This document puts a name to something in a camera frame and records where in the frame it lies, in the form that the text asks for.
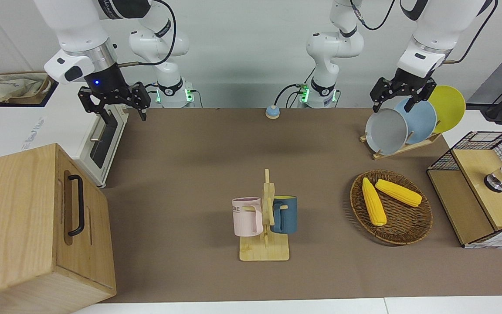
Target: wooden box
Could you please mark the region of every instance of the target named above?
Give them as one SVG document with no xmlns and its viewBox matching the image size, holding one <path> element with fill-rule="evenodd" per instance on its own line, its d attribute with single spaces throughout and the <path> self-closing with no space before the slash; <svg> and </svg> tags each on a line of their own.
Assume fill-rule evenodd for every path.
<svg viewBox="0 0 502 314">
<path fill-rule="evenodd" d="M 498 248 L 502 247 L 502 193 L 488 189 L 484 178 L 502 166 L 502 133 L 481 134 L 468 134 L 468 140 L 448 151 L 427 173 L 460 244 Z"/>
<path fill-rule="evenodd" d="M 57 144 L 0 157 L 0 314 L 65 314 L 114 295 L 101 191 Z"/>
</svg>

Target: mug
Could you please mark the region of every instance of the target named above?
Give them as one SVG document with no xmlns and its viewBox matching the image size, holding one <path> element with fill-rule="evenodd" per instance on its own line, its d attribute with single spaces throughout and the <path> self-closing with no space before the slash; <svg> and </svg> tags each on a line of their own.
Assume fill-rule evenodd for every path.
<svg viewBox="0 0 502 314">
<path fill-rule="evenodd" d="M 263 212 L 260 197 L 240 197 L 231 200 L 234 233 L 237 236 L 256 236 L 263 232 Z"/>
<path fill-rule="evenodd" d="M 272 205 L 275 225 L 271 231 L 277 234 L 293 234 L 297 231 L 297 197 L 290 195 L 275 196 Z"/>
</svg>

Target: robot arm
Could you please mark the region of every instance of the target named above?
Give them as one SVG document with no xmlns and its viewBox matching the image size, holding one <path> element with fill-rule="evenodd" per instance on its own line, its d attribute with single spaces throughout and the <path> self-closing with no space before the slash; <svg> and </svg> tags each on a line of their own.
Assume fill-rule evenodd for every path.
<svg viewBox="0 0 502 314">
<path fill-rule="evenodd" d="M 339 32 L 321 32 L 311 35 L 307 53 L 315 60 L 313 77 L 307 82 L 306 105 L 324 108 L 335 93 L 338 65 L 334 58 L 352 58 L 363 50 L 364 40 L 357 32 L 357 20 L 349 0 L 333 0 L 330 20 Z"/>
<path fill-rule="evenodd" d="M 489 4 L 489 0 L 417 0 L 412 10 L 402 8 L 417 22 L 417 28 L 398 61 L 394 78 L 380 78 L 371 90 L 373 110 L 377 112 L 384 101 L 395 96 L 411 96 L 406 112 L 426 101 L 436 86 L 431 75 L 456 46 L 460 34 Z"/>
<path fill-rule="evenodd" d="M 111 5 L 109 0 L 99 2 Z M 34 0 L 34 3 L 57 34 L 61 46 L 61 50 L 46 62 L 44 70 L 64 84 L 84 78 L 89 87 L 82 87 L 78 97 L 88 113 L 101 115 L 106 123 L 110 117 L 105 105 L 120 103 L 137 109 L 145 121 L 150 97 L 141 82 L 133 85 L 125 82 L 109 36 L 102 28 L 91 0 Z M 99 104 L 95 105 L 90 96 L 98 98 Z"/>
<path fill-rule="evenodd" d="M 136 30 L 129 36 L 131 50 L 149 63 L 157 63 L 168 54 L 172 41 L 175 40 L 171 56 L 182 56 L 189 51 L 189 38 L 176 31 L 173 37 L 172 21 L 167 10 L 159 2 L 152 1 L 148 13 L 139 19 L 144 29 Z M 154 65 L 157 77 L 157 101 L 167 108 L 182 108 L 193 98 L 189 97 L 191 83 L 187 82 L 174 62 Z"/>
</svg>

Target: pink mug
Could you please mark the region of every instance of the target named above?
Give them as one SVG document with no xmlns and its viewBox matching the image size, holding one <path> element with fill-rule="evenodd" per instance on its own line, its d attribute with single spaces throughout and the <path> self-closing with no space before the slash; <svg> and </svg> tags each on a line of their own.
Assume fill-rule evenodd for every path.
<svg viewBox="0 0 502 314">
<path fill-rule="evenodd" d="M 234 233 L 237 236 L 256 236 L 263 232 L 263 212 L 260 197 L 240 197 L 231 200 L 234 214 Z"/>
</svg>

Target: oven door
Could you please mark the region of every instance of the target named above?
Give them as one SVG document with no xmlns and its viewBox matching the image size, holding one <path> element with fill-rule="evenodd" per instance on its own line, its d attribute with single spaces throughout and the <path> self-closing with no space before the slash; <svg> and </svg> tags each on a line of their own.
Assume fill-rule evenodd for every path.
<svg viewBox="0 0 502 314">
<path fill-rule="evenodd" d="M 128 117 L 125 105 L 108 105 L 106 111 L 110 115 L 110 122 L 106 124 L 101 117 L 98 117 L 79 160 L 80 167 L 88 172 L 99 187 L 105 186 Z"/>
</svg>

